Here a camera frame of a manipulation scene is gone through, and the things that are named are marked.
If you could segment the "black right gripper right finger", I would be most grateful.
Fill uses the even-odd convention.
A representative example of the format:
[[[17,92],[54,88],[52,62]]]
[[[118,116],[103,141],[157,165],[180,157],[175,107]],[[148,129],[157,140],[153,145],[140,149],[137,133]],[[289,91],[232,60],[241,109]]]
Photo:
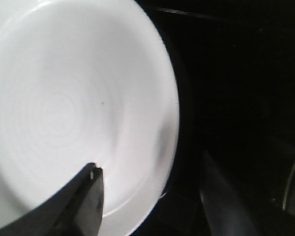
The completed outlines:
[[[203,152],[199,193],[213,236],[261,236],[262,231],[230,178]]]

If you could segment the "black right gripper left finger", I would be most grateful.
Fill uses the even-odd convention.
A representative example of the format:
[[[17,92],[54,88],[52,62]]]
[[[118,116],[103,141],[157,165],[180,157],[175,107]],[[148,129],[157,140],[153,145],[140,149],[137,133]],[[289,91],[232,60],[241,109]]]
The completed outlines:
[[[103,204],[103,170],[88,163],[39,207],[1,228],[0,236],[96,236]]]

